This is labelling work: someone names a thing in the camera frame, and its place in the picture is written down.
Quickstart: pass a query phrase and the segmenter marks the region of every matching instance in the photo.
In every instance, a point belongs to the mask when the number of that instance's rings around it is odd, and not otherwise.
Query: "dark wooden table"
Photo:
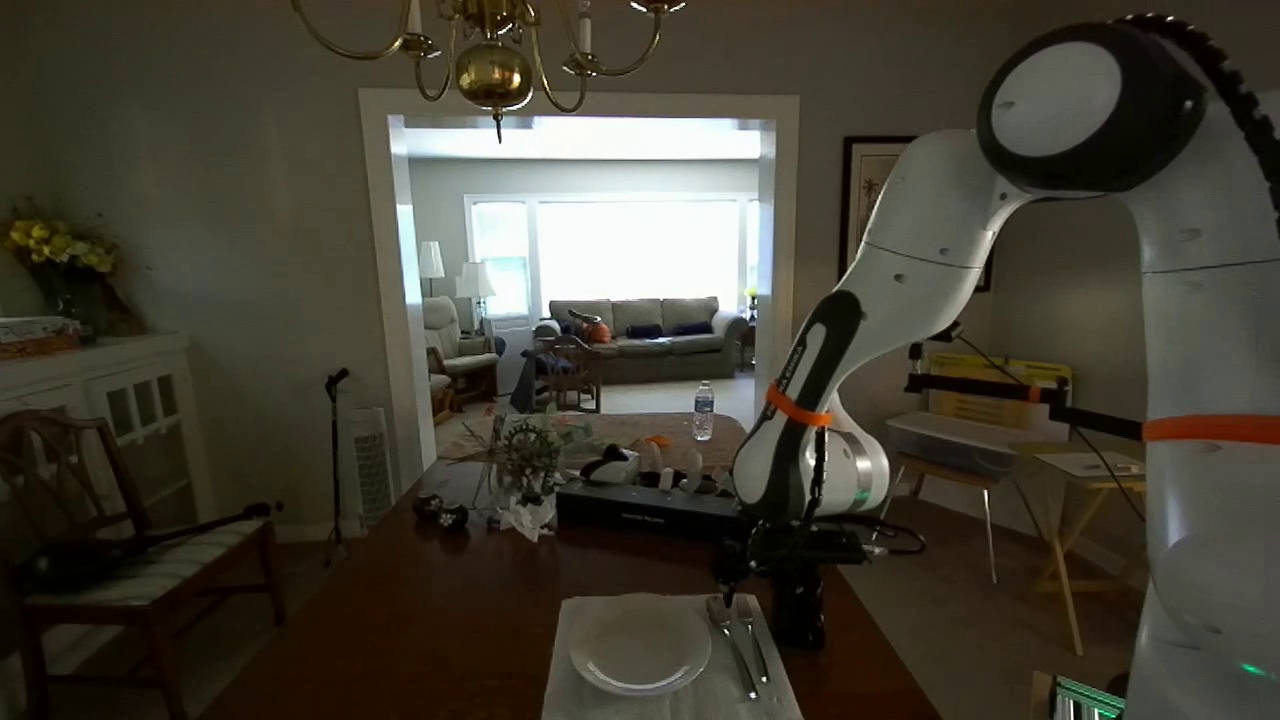
[[[708,567],[712,543],[650,530],[418,536],[401,500],[207,716],[538,716],[563,598],[712,591]],[[834,567],[822,602],[827,647],[784,647],[803,716],[936,716]]]

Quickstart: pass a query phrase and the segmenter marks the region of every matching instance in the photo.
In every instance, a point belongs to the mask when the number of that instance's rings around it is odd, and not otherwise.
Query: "chandelier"
[[[318,34],[318,26],[309,18],[302,0],[293,0],[293,11],[309,26],[311,41],[342,60],[388,60],[409,56],[411,79],[422,101],[438,101],[447,90],[468,97],[470,105],[489,109],[489,116],[500,128],[500,116],[519,111],[532,93],[538,93],[554,111],[575,111],[588,101],[592,77],[628,77],[635,74],[646,53],[661,44],[663,18],[679,11],[683,0],[632,0],[635,11],[646,18],[646,41],[628,66],[598,66],[592,44],[592,0],[575,0],[575,47],[563,60],[563,74],[571,77],[566,97],[551,90],[544,47],[538,47],[538,3],[535,0],[434,0],[438,26],[445,26],[445,47],[434,37],[422,34],[422,10],[418,0],[403,3],[403,34],[393,37],[385,47],[350,53],[341,47]]]

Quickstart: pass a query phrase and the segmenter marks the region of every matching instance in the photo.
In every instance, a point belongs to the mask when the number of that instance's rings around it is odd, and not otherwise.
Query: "yellow flowers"
[[[5,221],[0,233],[0,243],[22,264],[88,267],[98,275],[116,271],[116,243],[106,243],[98,233],[72,227],[59,215],[22,210]]]

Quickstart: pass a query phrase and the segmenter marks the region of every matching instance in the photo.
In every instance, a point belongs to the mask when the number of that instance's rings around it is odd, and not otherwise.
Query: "utensil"
[[[771,685],[771,672],[766,672],[766,661],[762,661],[762,642],[756,637],[751,612],[733,612],[733,618],[745,626],[745,633],[748,633],[748,642],[751,642],[756,682],[759,682],[759,685]]]
[[[756,682],[756,672],[751,672],[748,652],[737,643],[737,633],[733,633],[729,618],[716,609],[716,598],[708,598],[708,619],[712,619],[712,630],[729,642],[729,652],[733,652],[733,663],[737,663],[737,672],[739,672],[739,682],[745,682],[745,693],[748,693],[748,699],[756,706],[756,699],[759,699],[759,682]]]

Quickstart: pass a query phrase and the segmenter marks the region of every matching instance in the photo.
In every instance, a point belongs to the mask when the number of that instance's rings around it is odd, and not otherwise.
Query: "window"
[[[739,314],[759,264],[756,200],[470,200],[468,241],[489,267],[490,319],[548,302],[719,297]]]
[[[529,203],[468,203],[470,261],[485,264],[490,297],[485,315],[532,315]]]

